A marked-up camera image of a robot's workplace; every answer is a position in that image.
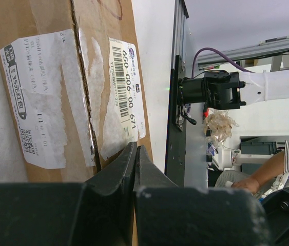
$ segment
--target person's hand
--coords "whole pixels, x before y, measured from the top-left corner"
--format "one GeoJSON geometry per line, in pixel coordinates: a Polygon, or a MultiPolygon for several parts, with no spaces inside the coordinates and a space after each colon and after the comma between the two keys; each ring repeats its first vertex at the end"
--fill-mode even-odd
{"type": "Polygon", "coordinates": [[[251,193],[256,194],[259,190],[259,183],[256,179],[249,177],[240,182],[234,183],[232,188],[244,188],[249,190],[251,193]]]}

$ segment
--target qr code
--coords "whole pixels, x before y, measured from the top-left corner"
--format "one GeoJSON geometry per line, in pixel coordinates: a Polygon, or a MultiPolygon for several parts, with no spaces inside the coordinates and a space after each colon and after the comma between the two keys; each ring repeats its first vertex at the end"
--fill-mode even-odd
{"type": "Polygon", "coordinates": [[[21,133],[21,141],[24,151],[28,153],[35,154],[35,148],[33,147],[32,137],[31,137],[31,130],[20,130],[21,133]]]}

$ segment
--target black mounting plate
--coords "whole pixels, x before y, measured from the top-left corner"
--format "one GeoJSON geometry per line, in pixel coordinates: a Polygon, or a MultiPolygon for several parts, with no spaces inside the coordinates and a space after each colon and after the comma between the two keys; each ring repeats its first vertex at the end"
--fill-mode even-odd
{"type": "Polygon", "coordinates": [[[184,77],[182,57],[177,55],[175,68],[171,70],[170,78],[165,175],[180,187],[184,186],[186,120],[183,122],[182,131],[176,125],[176,117],[179,114],[177,112],[179,80],[184,77]]]}

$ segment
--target ceiling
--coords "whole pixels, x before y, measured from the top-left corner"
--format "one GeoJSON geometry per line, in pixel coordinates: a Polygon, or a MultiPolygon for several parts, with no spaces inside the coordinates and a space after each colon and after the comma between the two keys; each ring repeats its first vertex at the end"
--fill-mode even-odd
{"type": "Polygon", "coordinates": [[[185,0],[185,3],[189,13],[187,25],[196,50],[238,49],[289,35],[289,0],[185,0]]]}

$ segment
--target robotic arm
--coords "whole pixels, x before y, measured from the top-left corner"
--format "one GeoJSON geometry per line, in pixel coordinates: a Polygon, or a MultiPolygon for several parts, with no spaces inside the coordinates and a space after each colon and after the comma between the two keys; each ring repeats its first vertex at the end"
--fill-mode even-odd
{"type": "Polygon", "coordinates": [[[219,110],[289,98],[289,70],[271,73],[207,71],[203,78],[184,78],[179,84],[184,105],[207,103],[209,108],[219,110]]]}

